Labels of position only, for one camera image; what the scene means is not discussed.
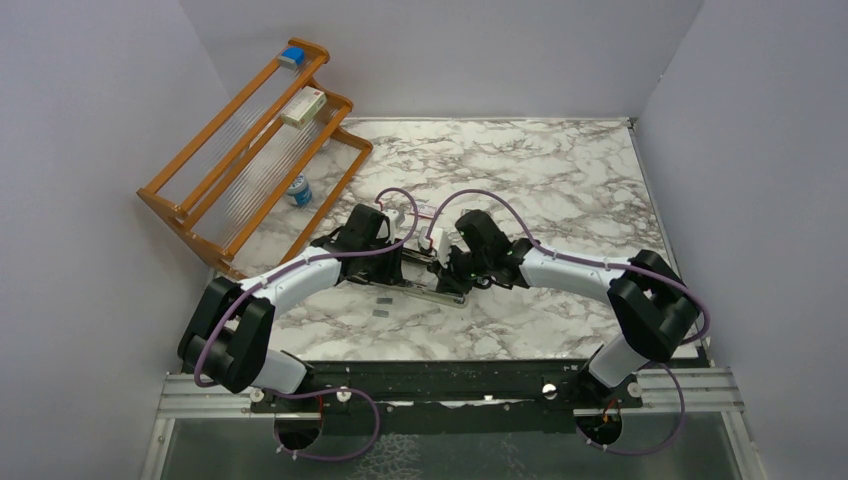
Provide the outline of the black stapler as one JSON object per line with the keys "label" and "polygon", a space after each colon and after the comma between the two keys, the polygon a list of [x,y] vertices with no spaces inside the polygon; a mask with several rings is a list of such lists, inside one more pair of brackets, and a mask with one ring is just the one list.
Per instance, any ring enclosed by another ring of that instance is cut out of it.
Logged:
{"label": "black stapler", "polygon": [[402,260],[420,266],[429,266],[437,262],[435,256],[407,247],[402,248]]}

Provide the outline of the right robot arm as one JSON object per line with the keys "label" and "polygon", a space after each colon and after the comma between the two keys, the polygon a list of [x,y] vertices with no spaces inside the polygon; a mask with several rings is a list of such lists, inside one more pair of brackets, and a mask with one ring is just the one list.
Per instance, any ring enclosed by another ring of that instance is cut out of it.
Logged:
{"label": "right robot arm", "polygon": [[466,294],[486,280],[506,289],[564,291],[612,309],[621,332],[590,357],[576,383],[579,398],[589,406],[600,407],[612,399],[639,368],[668,361],[703,311],[654,251],[609,262],[566,257],[528,237],[509,239],[482,210],[467,212],[455,228],[463,248],[433,226],[419,236],[421,249],[435,256],[433,271],[441,288]]}

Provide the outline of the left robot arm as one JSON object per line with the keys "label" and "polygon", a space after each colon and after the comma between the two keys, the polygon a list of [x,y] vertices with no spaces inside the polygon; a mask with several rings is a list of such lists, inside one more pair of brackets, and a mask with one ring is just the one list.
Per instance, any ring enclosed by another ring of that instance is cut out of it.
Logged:
{"label": "left robot arm", "polygon": [[398,266],[398,210],[354,207],[347,221],[318,237],[298,256],[241,281],[211,281],[178,344],[183,364],[204,386],[232,393],[249,387],[275,390],[285,407],[298,411],[313,401],[310,367],[296,356],[270,348],[274,321],[308,297],[370,267]]}

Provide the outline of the red white staple box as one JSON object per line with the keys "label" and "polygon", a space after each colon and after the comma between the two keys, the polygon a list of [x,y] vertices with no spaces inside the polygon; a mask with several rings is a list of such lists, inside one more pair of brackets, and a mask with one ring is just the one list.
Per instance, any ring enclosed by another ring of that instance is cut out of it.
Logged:
{"label": "red white staple box", "polygon": [[437,207],[429,204],[418,205],[418,216],[425,219],[432,219],[437,212]]}

